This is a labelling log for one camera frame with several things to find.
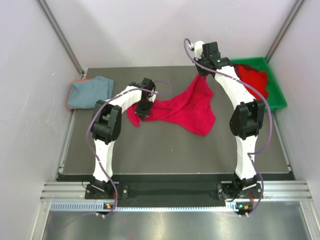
gray cloth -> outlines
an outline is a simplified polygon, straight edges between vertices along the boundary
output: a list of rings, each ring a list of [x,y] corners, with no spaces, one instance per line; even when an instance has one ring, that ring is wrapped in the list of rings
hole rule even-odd
[[[68,100],[69,109],[93,109],[98,100],[112,96],[114,80],[96,76],[91,80],[74,81]]]

white backdrop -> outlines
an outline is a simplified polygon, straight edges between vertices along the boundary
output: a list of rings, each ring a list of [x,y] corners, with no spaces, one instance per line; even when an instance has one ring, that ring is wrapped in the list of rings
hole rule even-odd
[[[191,65],[183,39],[264,57],[295,0],[47,0],[83,68]]]
[[[57,169],[79,76],[35,0],[0,9],[0,239],[24,240]]]
[[[320,213],[320,1],[305,1],[270,66],[288,106],[276,115],[299,179]]]

metal post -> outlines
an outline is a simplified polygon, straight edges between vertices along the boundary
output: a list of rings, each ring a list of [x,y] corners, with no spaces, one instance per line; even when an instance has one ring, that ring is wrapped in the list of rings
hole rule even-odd
[[[289,16],[287,17],[287,19],[285,20],[282,28],[280,29],[280,32],[278,33],[278,35],[276,36],[274,42],[272,43],[268,53],[265,56],[265,60],[267,62],[270,61],[271,57],[273,56],[273,54],[275,53],[277,47],[279,46],[281,40],[283,39],[283,37],[285,36],[286,32],[288,31],[290,25],[292,24],[293,20],[295,19],[295,17],[297,16],[299,10],[301,9],[301,7],[303,6],[303,4],[305,3],[306,0],[297,0],[296,3],[294,4]]]
[[[63,48],[65,49],[66,53],[68,54],[68,56],[70,57],[74,67],[76,68],[76,70],[79,72],[79,74],[82,76],[84,75],[84,70],[81,67],[79,61],[77,60],[74,52],[72,51],[66,37],[64,36],[63,32],[61,31],[55,17],[53,16],[49,6],[47,5],[45,0],[36,0],[40,6],[40,8],[42,9],[42,11],[44,12],[46,18],[48,19],[49,23],[51,24],[51,26],[53,27],[54,32],[56,33],[57,37],[59,38],[61,44],[63,45]]]

metal floor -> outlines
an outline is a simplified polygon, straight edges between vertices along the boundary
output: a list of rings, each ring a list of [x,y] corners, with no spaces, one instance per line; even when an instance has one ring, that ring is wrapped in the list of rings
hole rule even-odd
[[[43,240],[310,240],[298,202],[263,202],[249,218],[223,212],[50,212]]]
[[[125,67],[89,69],[87,78],[104,76],[114,79],[113,95],[126,88],[130,82],[140,83],[144,78],[166,80],[172,85],[172,95],[158,97],[168,100],[183,92],[197,74],[194,66]],[[195,174],[233,173],[237,164],[237,145],[229,128],[233,114],[231,101],[222,87],[208,76],[207,82],[214,96],[211,107],[216,121],[207,136],[195,135],[185,128],[162,121],[142,122],[134,127],[124,113],[121,134],[113,149],[112,168],[115,174]],[[169,91],[163,83],[156,90]],[[87,127],[93,110],[76,112],[71,140],[66,155],[63,174],[92,174],[95,158],[85,141]],[[269,119],[265,115],[256,149],[265,144]],[[284,153],[274,130],[267,151],[256,156],[256,164],[263,173],[287,173]]]

red cloth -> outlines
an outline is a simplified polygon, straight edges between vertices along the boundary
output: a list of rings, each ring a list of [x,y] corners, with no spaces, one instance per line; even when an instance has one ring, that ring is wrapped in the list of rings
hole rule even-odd
[[[265,99],[268,98],[269,93],[266,90],[268,83],[268,75],[265,71],[259,71],[249,65],[244,64],[234,64],[234,70],[240,80],[249,84],[251,87],[255,88],[259,93],[264,96]],[[261,98],[251,89],[246,89],[251,93],[257,100]]]
[[[215,123],[210,100],[214,93],[207,84],[207,78],[199,74],[186,91],[166,101],[155,100],[145,121],[165,121],[179,124],[192,133],[205,136]],[[136,104],[127,109],[132,124],[139,127],[141,119],[135,114]]]

